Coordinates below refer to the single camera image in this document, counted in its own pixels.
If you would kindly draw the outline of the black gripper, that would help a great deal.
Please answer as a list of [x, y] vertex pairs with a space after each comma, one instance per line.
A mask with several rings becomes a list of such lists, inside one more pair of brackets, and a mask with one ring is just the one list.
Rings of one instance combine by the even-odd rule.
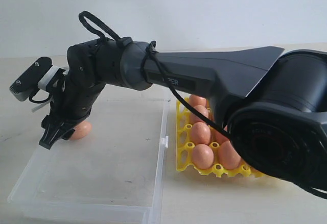
[[60, 139], [71, 138], [75, 127], [89, 117], [94, 102], [105, 87], [103, 82], [82, 87], [71, 71], [60, 80], [60, 84], [60, 90], [50, 104], [50, 112], [41, 123], [44, 134], [39, 145], [46, 149], [51, 149]]

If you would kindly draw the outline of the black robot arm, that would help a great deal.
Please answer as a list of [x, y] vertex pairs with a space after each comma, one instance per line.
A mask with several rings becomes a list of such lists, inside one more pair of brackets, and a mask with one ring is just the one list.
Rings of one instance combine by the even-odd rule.
[[155, 42], [97, 39], [71, 46], [52, 92], [40, 145], [68, 139], [106, 84], [153, 84], [209, 100], [213, 126], [257, 170], [326, 190], [326, 52], [268, 46], [235, 52], [159, 53]]

